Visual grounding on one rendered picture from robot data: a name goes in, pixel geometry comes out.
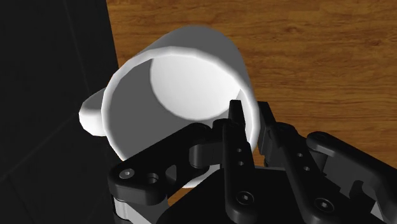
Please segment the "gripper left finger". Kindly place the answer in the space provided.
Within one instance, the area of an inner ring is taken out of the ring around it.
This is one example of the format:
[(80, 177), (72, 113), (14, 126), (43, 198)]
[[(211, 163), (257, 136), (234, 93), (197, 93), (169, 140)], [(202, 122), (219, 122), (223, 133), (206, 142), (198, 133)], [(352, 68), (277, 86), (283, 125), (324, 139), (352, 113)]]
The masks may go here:
[(254, 164), (239, 100), (230, 101), (228, 118), (215, 120), (211, 127), (189, 124), (112, 168), (109, 189), (123, 202), (154, 206), (216, 164), (224, 174), (220, 213), (235, 224), (254, 224)]

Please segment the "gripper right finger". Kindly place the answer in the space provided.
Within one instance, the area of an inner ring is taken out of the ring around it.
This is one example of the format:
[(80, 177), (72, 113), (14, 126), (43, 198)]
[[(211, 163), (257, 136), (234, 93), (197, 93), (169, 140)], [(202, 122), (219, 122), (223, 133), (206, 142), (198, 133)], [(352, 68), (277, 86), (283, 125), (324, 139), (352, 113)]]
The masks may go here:
[(301, 136), (258, 103), (258, 146), (283, 168), (305, 224), (397, 224), (397, 169), (326, 132)]

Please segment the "white mug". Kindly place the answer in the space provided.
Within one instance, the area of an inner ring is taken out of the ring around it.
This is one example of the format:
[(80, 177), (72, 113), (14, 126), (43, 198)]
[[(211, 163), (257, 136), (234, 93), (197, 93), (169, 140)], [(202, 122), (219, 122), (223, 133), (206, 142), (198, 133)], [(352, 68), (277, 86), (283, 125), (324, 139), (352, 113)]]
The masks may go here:
[(232, 99), (242, 104), (246, 138), (255, 148), (260, 113), (240, 51), (221, 32), (190, 25), (126, 61), (83, 102), (79, 121), (126, 160), (190, 123), (226, 118)]

